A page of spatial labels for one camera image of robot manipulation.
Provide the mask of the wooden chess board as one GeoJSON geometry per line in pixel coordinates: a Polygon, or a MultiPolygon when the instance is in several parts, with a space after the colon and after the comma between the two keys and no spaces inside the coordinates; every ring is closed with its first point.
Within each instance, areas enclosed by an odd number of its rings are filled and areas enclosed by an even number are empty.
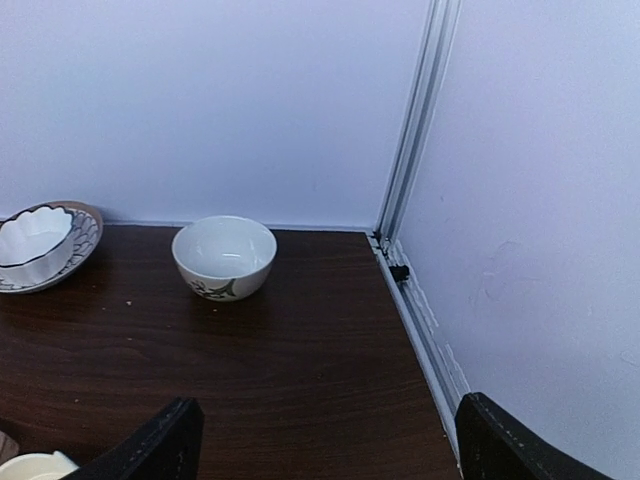
{"type": "Polygon", "coordinates": [[[13,458],[19,453],[19,444],[5,432],[0,432],[0,456],[1,461],[13,458]]]}

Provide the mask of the small white floral bowl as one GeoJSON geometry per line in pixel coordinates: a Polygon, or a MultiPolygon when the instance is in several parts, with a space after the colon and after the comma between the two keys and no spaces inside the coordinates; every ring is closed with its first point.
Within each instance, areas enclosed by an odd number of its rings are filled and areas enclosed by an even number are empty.
{"type": "Polygon", "coordinates": [[[278,251],[272,231],[244,217],[216,215],[183,227],[171,243],[176,267],[190,290],[216,302],[257,292],[278,251]]]}

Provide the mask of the cream cat-ear bowl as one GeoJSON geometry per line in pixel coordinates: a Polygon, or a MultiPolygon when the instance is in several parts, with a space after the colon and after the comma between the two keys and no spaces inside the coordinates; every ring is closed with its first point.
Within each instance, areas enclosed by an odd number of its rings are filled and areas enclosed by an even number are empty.
{"type": "Polygon", "coordinates": [[[1,480],[56,480],[78,469],[78,465],[60,451],[18,455],[1,465],[1,480]]]}

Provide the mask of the right aluminium frame post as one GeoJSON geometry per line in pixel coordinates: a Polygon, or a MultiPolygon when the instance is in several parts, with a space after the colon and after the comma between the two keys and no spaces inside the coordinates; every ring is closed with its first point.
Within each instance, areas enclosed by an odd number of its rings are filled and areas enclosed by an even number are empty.
{"type": "Polygon", "coordinates": [[[399,142],[373,235],[395,241],[435,114],[462,7],[460,0],[431,1],[418,51],[399,142]]]}

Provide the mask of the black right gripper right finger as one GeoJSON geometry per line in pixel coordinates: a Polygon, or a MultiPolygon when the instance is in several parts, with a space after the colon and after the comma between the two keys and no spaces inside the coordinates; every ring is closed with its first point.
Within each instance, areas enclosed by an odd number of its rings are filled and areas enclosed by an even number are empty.
{"type": "Polygon", "coordinates": [[[464,479],[608,479],[544,441],[481,392],[463,396],[455,427],[464,479]]]}

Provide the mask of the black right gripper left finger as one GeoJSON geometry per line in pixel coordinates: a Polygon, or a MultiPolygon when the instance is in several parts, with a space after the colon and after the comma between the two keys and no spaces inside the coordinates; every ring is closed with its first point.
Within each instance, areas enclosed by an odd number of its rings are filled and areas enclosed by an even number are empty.
{"type": "Polygon", "coordinates": [[[177,397],[122,443],[66,477],[195,480],[203,428],[204,413],[198,401],[177,397]]]}

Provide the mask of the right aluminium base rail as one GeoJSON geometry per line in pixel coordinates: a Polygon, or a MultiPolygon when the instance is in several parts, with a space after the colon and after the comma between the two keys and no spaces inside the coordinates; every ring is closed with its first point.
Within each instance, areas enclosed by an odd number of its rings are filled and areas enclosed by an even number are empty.
{"type": "Polygon", "coordinates": [[[425,376],[445,436],[459,458],[455,415],[462,397],[471,391],[469,383],[402,245],[380,241],[372,233],[368,240],[425,376]]]}

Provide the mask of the white scalloped bowl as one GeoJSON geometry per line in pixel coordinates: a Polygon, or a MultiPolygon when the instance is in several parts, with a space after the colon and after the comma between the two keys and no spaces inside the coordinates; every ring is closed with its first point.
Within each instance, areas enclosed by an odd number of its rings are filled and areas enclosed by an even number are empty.
{"type": "Polygon", "coordinates": [[[31,287],[58,274],[73,255],[75,214],[45,205],[1,225],[1,279],[31,287]]]}

